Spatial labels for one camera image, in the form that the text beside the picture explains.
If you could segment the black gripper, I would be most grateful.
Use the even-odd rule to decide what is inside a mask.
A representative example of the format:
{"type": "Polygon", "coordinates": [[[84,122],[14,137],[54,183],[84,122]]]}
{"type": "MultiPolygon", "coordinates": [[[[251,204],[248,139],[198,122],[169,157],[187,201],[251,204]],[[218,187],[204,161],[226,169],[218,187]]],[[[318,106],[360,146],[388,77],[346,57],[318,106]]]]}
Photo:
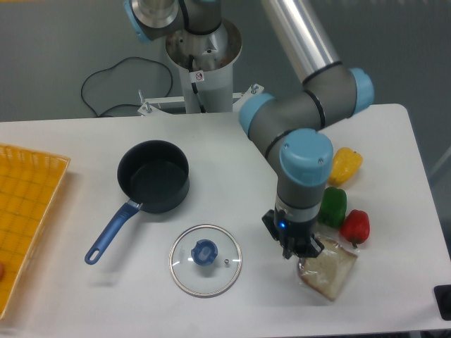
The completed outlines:
{"type": "Polygon", "coordinates": [[[289,220],[282,211],[269,210],[262,217],[272,238],[283,248],[283,257],[290,259],[295,251],[299,258],[317,258],[324,245],[314,237],[316,217],[304,222],[289,220]]]}

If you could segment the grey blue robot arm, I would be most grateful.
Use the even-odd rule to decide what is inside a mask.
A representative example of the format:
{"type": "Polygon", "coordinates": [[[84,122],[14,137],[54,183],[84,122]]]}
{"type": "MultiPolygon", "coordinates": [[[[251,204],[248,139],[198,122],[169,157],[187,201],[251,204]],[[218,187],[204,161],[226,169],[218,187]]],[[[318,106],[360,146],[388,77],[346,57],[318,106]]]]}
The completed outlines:
{"type": "MultiPolygon", "coordinates": [[[[302,91],[287,101],[253,94],[239,121],[278,178],[266,228],[285,258],[315,258],[323,247],[312,229],[333,165],[322,129],[368,108],[374,88],[363,70],[342,64],[308,1],[265,1],[263,7],[302,91]]],[[[222,16],[220,1],[126,1],[124,9],[139,39],[166,40],[187,113],[231,111],[242,40],[222,16]]]]}

